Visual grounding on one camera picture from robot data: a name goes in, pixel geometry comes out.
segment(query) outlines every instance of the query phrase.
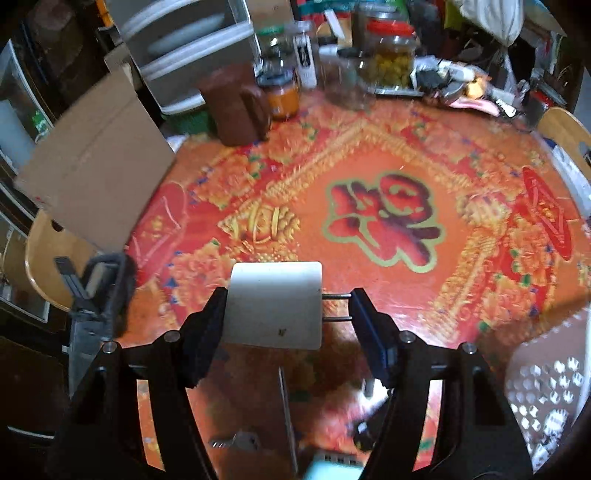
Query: red jar lid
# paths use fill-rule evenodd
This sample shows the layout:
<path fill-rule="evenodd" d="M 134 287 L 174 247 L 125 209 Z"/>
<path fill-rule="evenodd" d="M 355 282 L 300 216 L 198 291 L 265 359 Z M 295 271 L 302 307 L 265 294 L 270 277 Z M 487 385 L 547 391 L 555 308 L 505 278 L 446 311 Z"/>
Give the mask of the red jar lid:
<path fill-rule="evenodd" d="M 398 37 L 412 37 L 414 35 L 414 27 L 401 21 L 370 20 L 367 29 L 378 35 L 396 35 Z"/>

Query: white card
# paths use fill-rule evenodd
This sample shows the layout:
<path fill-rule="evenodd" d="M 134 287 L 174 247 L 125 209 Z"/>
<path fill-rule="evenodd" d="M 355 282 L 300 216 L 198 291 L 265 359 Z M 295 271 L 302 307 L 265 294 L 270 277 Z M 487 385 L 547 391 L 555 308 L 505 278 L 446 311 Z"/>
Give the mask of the white card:
<path fill-rule="evenodd" d="M 222 342 L 318 350 L 322 342 L 322 264 L 234 265 Z"/>

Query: table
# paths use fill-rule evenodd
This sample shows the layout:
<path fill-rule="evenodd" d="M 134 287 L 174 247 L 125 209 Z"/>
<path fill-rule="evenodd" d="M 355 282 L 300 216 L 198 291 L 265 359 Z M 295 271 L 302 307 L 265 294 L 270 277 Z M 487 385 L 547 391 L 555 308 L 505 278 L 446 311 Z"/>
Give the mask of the table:
<path fill-rule="evenodd" d="M 475 341 L 502 375 L 512 348 L 588 301 L 586 234 L 534 135 L 416 100 L 379 100 L 364 113 L 313 94 L 297 118 L 273 124 L 267 142 L 183 144 L 129 243 L 138 289 L 119 341 L 139 345 L 178 328 L 228 285 L 236 262 L 319 260 L 325 291 L 364 287 L 401 329 L 454 348 Z M 325 302 L 325 314 L 343 308 Z M 360 391 L 368 367 L 352 326 L 329 324 L 317 352 L 224 345 L 210 376 L 188 391 L 204 440 L 254 428 L 267 441 L 256 461 L 210 450 L 218 475 L 291 476 L 268 426 L 282 428 L 268 401 L 276 364 L 299 448 L 366 458 L 348 428 L 375 408 Z M 148 461 L 158 466 L 147 386 L 138 389 Z M 433 385 L 416 467 L 430 461 L 439 398 Z"/>

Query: metal stand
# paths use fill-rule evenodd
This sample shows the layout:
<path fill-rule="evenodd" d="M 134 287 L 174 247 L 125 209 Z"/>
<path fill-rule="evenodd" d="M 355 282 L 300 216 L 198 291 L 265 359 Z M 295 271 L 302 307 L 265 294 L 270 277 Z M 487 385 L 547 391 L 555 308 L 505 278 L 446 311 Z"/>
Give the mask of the metal stand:
<path fill-rule="evenodd" d="M 70 310 L 69 391 L 72 395 L 102 342 L 125 330 L 125 312 L 135 289 L 135 264 L 124 253 L 99 255 L 86 264 L 82 278 L 67 257 L 56 257 L 74 303 Z"/>
<path fill-rule="evenodd" d="M 48 462 L 53 478 L 203 478 L 215 480 L 185 388 L 206 376 L 222 335 L 227 290 L 217 288 L 179 331 L 150 345 L 103 345 L 72 398 Z M 400 332 L 376 311 L 365 291 L 348 298 L 353 327 L 371 373 L 389 389 L 381 432 L 363 479 L 532 477 L 515 417 L 476 349 L 427 345 Z M 148 380 L 152 417 L 165 472 L 145 463 L 136 380 Z M 413 472 L 431 380 L 443 380 L 443 404 L 433 463 Z"/>

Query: metal rod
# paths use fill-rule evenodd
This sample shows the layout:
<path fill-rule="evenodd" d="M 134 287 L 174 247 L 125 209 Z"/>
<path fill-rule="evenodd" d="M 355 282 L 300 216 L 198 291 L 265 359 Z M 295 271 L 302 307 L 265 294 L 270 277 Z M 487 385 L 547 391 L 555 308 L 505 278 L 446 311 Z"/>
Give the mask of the metal rod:
<path fill-rule="evenodd" d="M 322 317 L 323 322 L 350 322 L 353 317 Z"/>
<path fill-rule="evenodd" d="M 285 429 L 287 431 L 287 440 L 290 445 L 291 468 L 293 469 L 293 474 L 297 475 L 298 465 L 297 465 L 297 444 L 295 441 L 296 436 L 294 433 L 293 424 L 291 423 L 290 401 L 289 401 L 289 395 L 287 392 L 287 383 L 285 381 L 285 373 L 283 371 L 283 367 L 279 367 L 279 389 L 281 391 L 281 402 L 283 403 L 283 416 L 285 419 Z"/>
<path fill-rule="evenodd" d="M 323 293 L 322 300 L 346 300 L 351 298 L 350 293 Z"/>

